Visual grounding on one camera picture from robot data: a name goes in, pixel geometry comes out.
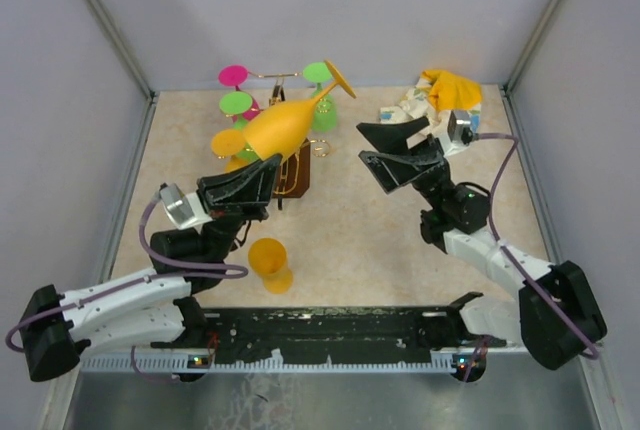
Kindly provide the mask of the orange wine glass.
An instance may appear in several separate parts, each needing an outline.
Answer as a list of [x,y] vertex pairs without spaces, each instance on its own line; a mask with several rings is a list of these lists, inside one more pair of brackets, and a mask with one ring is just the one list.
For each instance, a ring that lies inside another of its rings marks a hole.
[[249,162],[238,154],[245,149],[246,140],[240,130],[225,129],[214,135],[210,142],[212,152],[219,158],[229,158],[225,172],[231,173],[249,165]]
[[255,241],[249,249],[248,261],[268,292],[284,294],[289,291],[293,272],[288,264],[287,251],[280,241],[273,238]]
[[250,121],[243,134],[261,160],[281,154],[282,160],[294,155],[303,145],[311,129],[316,104],[335,87],[356,98],[350,83],[330,61],[323,61],[333,81],[321,93],[304,100],[286,100],[270,106]]

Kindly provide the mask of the green wine glass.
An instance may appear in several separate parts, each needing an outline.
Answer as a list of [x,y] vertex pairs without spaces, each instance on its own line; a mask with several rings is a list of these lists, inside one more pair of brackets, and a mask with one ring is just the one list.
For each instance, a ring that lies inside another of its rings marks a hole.
[[211,141],[212,151],[219,157],[233,157],[251,163],[257,158],[243,134],[250,120],[259,113],[254,99],[248,93],[235,90],[219,102],[222,114],[231,120],[231,127],[216,134]]
[[[302,76],[308,82],[315,85],[312,95],[316,96],[324,89],[323,84],[332,79],[332,75],[324,62],[308,64],[302,72]],[[337,126],[337,109],[331,95],[326,95],[317,104],[311,129],[314,132],[329,132]]]

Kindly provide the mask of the green wine glass front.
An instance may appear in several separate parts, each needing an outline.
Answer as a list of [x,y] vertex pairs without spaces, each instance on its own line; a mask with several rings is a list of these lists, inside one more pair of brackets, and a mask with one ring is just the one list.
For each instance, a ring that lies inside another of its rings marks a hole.
[[[308,64],[302,72],[302,76],[308,82],[315,85],[312,95],[316,96],[324,89],[323,84],[332,79],[332,75],[324,62]],[[337,126],[337,109],[331,95],[326,95],[317,104],[311,129],[314,132],[329,132]]]

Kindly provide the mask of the orange wine glass front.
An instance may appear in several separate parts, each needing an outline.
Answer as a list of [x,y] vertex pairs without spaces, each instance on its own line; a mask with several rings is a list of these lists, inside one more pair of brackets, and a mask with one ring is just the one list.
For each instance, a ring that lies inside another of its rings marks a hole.
[[268,292],[284,294],[289,291],[293,272],[288,264],[287,251],[280,241],[273,238],[255,241],[249,249],[248,261]]

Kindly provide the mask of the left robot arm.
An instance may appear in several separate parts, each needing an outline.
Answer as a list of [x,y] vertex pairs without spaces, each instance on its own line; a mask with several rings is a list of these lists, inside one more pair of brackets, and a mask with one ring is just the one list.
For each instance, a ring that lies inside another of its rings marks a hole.
[[202,177],[194,192],[162,184],[138,223],[151,264],[79,290],[36,290],[5,343],[23,354],[29,378],[46,382],[105,352],[138,346],[194,347],[208,334],[196,294],[247,267],[227,258],[238,233],[267,219],[282,157],[258,159],[230,173]]

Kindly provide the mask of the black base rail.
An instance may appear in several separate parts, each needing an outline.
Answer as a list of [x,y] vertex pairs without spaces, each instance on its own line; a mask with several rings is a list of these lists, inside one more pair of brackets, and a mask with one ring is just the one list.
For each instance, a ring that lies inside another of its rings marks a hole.
[[183,381],[212,372],[449,373],[462,378],[478,343],[460,305],[211,309],[186,336],[158,343],[159,360],[138,353],[146,372]]

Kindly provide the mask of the pink wine glass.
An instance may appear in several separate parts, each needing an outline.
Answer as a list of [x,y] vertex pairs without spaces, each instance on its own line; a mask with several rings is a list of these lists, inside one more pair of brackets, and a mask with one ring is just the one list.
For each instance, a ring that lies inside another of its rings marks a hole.
[[225,87],[233,87],[219,102],[220,111],[230,117],[233,122],[240,119],[249,122],[260,113],[257,101],[240,88],[249,76],[249,71],[242,65],[230,65],[222,69],[218,81]]

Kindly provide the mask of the gold wine glass rack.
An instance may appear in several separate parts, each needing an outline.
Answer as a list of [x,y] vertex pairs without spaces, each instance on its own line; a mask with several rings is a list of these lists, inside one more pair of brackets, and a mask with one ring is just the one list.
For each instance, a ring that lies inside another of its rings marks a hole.
[[252,73],[239,68],[241,75],[233,78],[235,91],[232,103],[222,103],[220,110],[233,120],[225,142],[234,154],[225,170],[231,172],[264,157],[282,156],[276,175],[272,197],[278,202],[285,198],[299,198],[310,186],[310,145],[308,134],[317,129],[317,109],[329,109],[333,103],[330,91],[336,86],[333,73],[324,61],[307,65],[299,73],[315,85],[312,95],[305,99],[286,99],[283,85],[285,74],[268,74],[275,80],[269,104],[259,108],[253,97],[245,94],[240,85]]

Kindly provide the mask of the yellow patterned cloth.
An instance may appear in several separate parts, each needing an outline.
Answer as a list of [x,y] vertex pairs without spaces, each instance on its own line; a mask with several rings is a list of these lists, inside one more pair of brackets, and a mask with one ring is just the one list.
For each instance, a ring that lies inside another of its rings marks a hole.
[[476,132],[482,102],[479,83],[446,70],[424,70],[397,104],[379,110],[379,120],[382,124],[399,124],[426,117],[429,126],[420,134],[439,136],[446,132],[452,112],[462,110],[470,117],[471,130]]

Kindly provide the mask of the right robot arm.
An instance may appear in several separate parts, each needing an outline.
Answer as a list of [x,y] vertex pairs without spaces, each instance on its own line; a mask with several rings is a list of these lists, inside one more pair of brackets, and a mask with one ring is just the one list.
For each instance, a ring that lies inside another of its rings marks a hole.
[[359,123],[372,145],[359,154],[385,193],[411,186],[428,203],[420,213],[423,241],[458,258],[499,285],[510,301],[475,296],[446,322],[448,337],[461,346],[494,337],[524,346],[531,357],[557,370],[576,357],[596,360],[596,345],[607,326],[582,268],[572,261],[553,263],[519,250],[499,235],[494,218],[496,190],[451,179],[448,156],[477,141],[509,140],[514,135],[477,133],[456,111],[442,137],[409,138],[426,129],[425,117],[399,124]]

